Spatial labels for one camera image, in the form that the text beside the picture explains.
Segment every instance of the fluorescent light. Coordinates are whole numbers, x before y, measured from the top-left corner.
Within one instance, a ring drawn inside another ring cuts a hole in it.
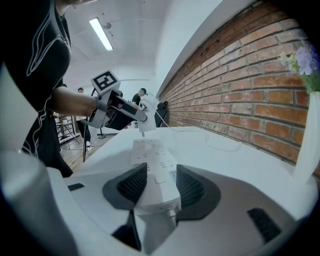
[[[113,47],[111,45],[111,43],[109,42],[106,33],[104,32],[99,19],[98,18],[94,18],[92,20],[89,21],[91,26],[93,27],[94,31],[96,32],[96,34],[98,35],[98,37],[100,38],[101,42],[103,43],[104,47],[106,48],[107,51],[112,51]]]

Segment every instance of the white power strip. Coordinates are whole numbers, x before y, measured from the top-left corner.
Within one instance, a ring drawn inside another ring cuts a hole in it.
[[[136,204],[137,215],[180,210],[180,194],[171,172],[177,170],[177,161],[158,139],[135,139],[131,164],[147,163],[147,184]]]

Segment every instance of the white table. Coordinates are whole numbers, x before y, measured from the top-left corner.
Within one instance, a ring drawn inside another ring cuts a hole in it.
[[[281,205],[296,220],[308,215],[318,200],[317,184],[313,177],[306,184],[297,182],[292,177],[294,167],[276,157],[197,127],[174,129],[186,132],[173,131],[167,127],[157,128],[146,132],[145,137],[161,140],[179,164],[252,184]],[[204,133],[209,136],[207,143]],[[73,176],[122,168],[129,170],[133,140],[141,138],[139,129],[122,130],[83,163]]]

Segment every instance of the brick wall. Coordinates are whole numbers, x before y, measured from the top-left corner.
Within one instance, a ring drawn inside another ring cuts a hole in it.
[[[295,163],[308,95],[277,58],[305,39],[276,6],[254,3],[200,45],[161,93],[169,125],[198,126]]]

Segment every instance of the wooden floor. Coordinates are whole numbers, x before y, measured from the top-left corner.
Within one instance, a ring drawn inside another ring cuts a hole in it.
[[[86,151],[85,159],[88,160],[90,156],[113,137],[114,136],[107,136],[105,138],[91,137],[92,149]],[[81,136],[76,138],[79,140],[80,144],[75,139],[71,139],[60,145],[60,148],[62,149],[60,154],[73,172],[76,172],[77,168],[83,163],[83,139]]]

